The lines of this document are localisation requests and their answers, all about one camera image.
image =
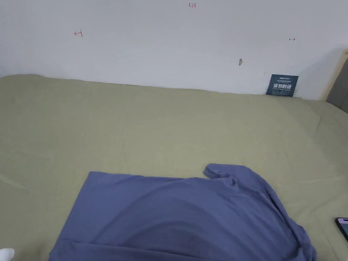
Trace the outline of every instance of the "smartphone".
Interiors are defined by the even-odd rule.
[[[348,218],[339,217],[335,219],[336,225],[348,241]]]

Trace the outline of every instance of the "bedding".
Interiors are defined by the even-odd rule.
[[[266,95],[0,78],[0,248],[47,260],[89,171],[200,177],[244,165],[272,186],[318,260],[346,260],[348,114]]]

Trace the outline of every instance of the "white wall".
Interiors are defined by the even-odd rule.
[[[347,0],[191,1],[2,0],[0,76],[264,94],[289,74],[319,99],[348,46]]]

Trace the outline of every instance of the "white sock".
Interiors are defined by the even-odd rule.
[[[0,261],[10,261],[15,256],[13,248],[0,249]]]

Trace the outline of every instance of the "bed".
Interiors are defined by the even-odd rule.
[[[319,260],[346,260],[348,114],[319,101],[15,75],[0,78],[0,248],[47,260],[89,171],[204,177],[245,165]]]

